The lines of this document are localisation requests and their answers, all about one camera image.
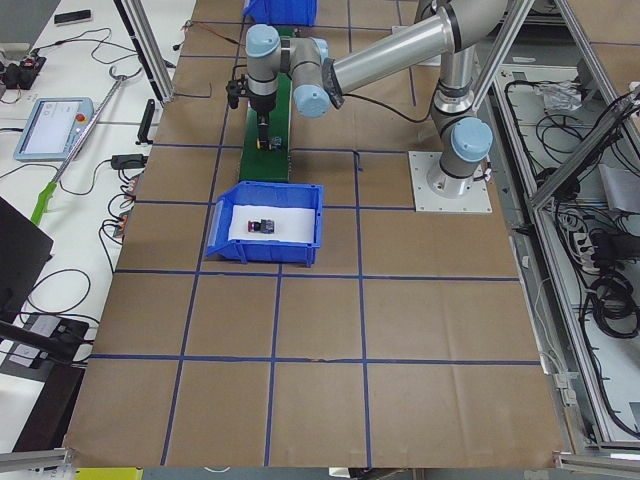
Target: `blue container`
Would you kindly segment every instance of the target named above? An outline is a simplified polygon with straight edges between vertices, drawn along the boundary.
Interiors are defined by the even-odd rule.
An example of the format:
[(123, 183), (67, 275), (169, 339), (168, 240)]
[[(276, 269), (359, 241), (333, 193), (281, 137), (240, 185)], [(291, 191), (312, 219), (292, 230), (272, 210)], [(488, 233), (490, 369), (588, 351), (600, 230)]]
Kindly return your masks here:
[(250, 0), (245, 15), (270, 25), (315, 25), (318, 0)]
[[(242, 263), (286, 262), (304, 263), (310, 267), (322, 239), (322, 185), (266, 182), (241, 182), (223, 193), (216, 202), (206, 256), (215, 253)], [(229, 240), (229, 227), (234, 205), (254, 205), (280, 208), (310, 208), (315, 210), (313, 243), (281, 242), (277, 240)]]

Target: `small black and red object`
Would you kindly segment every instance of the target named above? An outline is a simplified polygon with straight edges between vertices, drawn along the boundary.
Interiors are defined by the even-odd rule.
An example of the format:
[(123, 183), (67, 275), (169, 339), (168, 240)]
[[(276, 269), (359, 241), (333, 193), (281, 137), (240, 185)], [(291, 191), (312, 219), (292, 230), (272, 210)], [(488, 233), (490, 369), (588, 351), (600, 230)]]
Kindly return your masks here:
[(259, 222), (247, 222), (247, 230), (249, 232), (256, 233), (273, 233), (275, 231), (275, 223), (273, 220), (265, 220), (264, 218)]

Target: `light blue cap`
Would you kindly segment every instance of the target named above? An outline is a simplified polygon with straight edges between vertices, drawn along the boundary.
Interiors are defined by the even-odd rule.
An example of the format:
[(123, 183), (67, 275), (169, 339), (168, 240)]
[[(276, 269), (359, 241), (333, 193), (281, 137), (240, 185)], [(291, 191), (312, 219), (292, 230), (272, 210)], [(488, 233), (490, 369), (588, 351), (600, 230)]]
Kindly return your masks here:
[(278, 31), (269, 26), (258, 24), (247, 31), (247, 55), (252, 58), (266, 57), (280, 45)]
[(454, 152), (465, 162), (475, 163), (489, 153), (493, 143), (493, 132), (489, 125), (477, 118), (460, 120), (451, 132), (451, 145)]
[(327, 58), (329, 58), (329, 44), (322, 38), (311, 37), (311, 40), (316, 43), (318, 50), (320, 50), (320, 63), (324, 62)]
[(317, 85), (300, 85), (293, 91), (296, 108), (309, 118), (321, 117), (329, 110), (329, 95)]

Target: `green handle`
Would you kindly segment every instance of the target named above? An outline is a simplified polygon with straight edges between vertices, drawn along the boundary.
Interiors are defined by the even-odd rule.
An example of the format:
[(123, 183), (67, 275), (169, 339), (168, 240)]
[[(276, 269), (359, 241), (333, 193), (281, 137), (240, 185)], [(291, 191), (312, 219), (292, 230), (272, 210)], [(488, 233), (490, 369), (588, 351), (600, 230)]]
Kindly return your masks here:
[(44, 190), (40, 192), (40, 195), (38, 195), (38, 203), (36, 203), (36, 208), (34, 208), (33, 213), (31, 214), (31, 221), (34, 225), (40, 225), (42, 215), (47, 211), (47, 204), (49, 203), (49, 199), (53, 196), (56, 186), (56, 182), (49, 182), (47, 186), (44, 187)]

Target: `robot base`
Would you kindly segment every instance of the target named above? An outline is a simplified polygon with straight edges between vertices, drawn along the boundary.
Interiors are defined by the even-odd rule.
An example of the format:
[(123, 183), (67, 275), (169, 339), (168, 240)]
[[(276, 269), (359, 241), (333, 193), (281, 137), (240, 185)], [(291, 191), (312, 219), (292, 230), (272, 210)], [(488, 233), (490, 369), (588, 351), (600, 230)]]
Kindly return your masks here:
[[(431, 166), (440, 160), (441, 152), (409, 152), (411, 183), (416, 212), (435, 213), (473, 213), (489, 214), (493, 212), (489, 193), (484, 181), (472, 182), (466, 195), (450, 200), (435, 193), (427, 182), (427, 173)], [(482, 175), (478, 167), (475, 176)]]

